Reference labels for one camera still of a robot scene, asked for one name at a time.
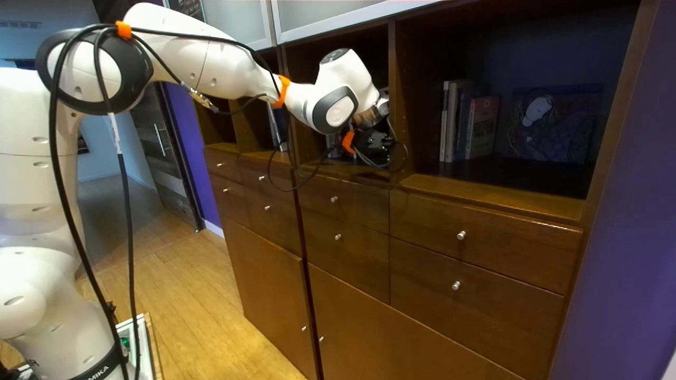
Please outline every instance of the cabinet knob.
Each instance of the cabinet knob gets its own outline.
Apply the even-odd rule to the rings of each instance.
[[[466,229],[457,229],[455,241],[465,241],[466,238]]]
[[[457,291],[463,287],[463,280],[452,280],[450,289]]]

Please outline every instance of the white robotic arm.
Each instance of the white robotic arm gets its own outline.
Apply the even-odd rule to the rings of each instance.
[[[134,3],[119,34],[84,31],[49,37],[36,57],[38,74],[0,69],[0,339],[36,361],[40,378],[55,380],[123,378],[123,372],[106,314],[74,289],[77,258],[47,147],[51,95],[58,98],[57,161],[71,200],[82,114],[128,109],[147,82],[180,82],[209,107],[204,95],[260,96],[318,132],[350,122],[372,127],[387,114],[387,96],[348,48],[330,53],[313,84],[298,84],[258,66],[228,34],[163,6]],[[69,209],[79,224],[75,202]]]

